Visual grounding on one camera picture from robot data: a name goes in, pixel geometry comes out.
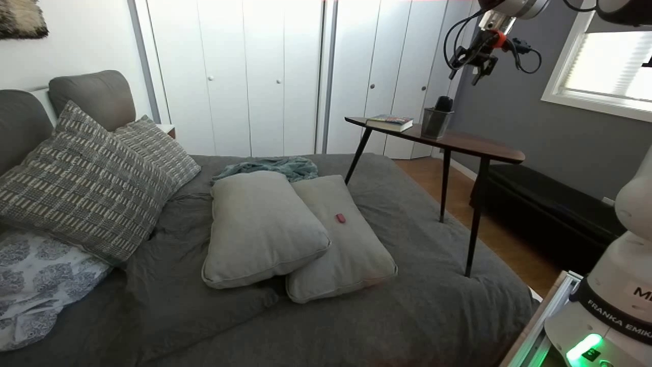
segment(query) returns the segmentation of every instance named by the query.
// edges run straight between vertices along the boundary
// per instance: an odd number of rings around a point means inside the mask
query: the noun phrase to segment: wooden tabletop
[[[391,137],[399,137],[399,138],[408,138],[408,140],[415,140],[415,142],[423,142],[423,144],[431,144],[431,147],[440,147],[440,149],[451,149],[451,150],[458,150],[458,153],[466,153],[466,155],[488,157],[488,158],[506,161],[506,162],[523,162],[526,161],[523,150],[488,140],[488,138],[482,138],[482,137],[477,137],[477,134],[453,133],[453,131],[448,131],[444,134],[423,134],[420,125],[397,133],[397,131],[367,127],[365,117],[360,117],[360,116],[347,116],[344,119],[350,125],[359,125],[362,129],[391,134]]]

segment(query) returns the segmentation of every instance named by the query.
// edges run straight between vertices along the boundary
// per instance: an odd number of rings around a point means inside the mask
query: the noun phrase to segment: hardwood floor
[[[431,197],[440,199],[441,161],[410,158],[395,161],[411,179],[415,179]],[[471,229],[472,208],[468,205],[472,179],[451,166],[445,210]],[[478,238],[488,245],[532,290],[546,296],[560,267],[544,259],[533,245],[490,215],[481,217]]]

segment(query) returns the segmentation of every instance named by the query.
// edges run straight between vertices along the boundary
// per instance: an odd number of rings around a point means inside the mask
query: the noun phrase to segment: window frame
[[[558,54],[555,65],[549,74],[541,99],[549,104],[563,104],[563,106],[592,110],[600,114],[613,114],[613,116],[623,116],[631,119],[652,122],[649,101],[635,101],[635,99],[626,99],[618,96],[595,96],[595,94],[564,88],[564,81],[576,61],[576,54],[582,47],[582,40],[592,15],[595,11],[576,14],[571,26],[571,32],[567,36],[564,48]]]

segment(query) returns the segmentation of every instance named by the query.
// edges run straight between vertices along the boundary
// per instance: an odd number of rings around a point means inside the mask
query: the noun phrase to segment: gray bedding
[[[320,174],[350,157],[320,155]],[[465,277],[468,233],[436,219],[430,196],[388,158],[362,155],[350,194],[395,259],[395,279],[292,303],[283,279],[216,291],[199,270],[213,178],[241,158],[195,157],[202,173],[164,205],[150,238],[13,364],[496,364],[533,313],[528,288],[486,246]]]

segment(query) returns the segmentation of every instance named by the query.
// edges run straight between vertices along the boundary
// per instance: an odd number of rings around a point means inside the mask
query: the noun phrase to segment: bed
[[[112,127],[137,117],[115,70],[57,77],[49,97],[54,110],[75,99]],[[49,125],[30,94],[0,91],[0,173],[46,138]],[[280,275],[211,290],[202,282],[218,199],[209,190],[247,158],[192,158],[199,173],[164,199],[137,250],[64,306],[46,337],[0,353],[1,367],[496,364],[535,310],[528,286],[481,243],[465,277],[466,229],[453,215],[437,222],[437,203],[379,155],[360,157],[349,191],[395,261],[391,279],[303,303],[287,298]],[[320,178],[350,162],[301,158]]]

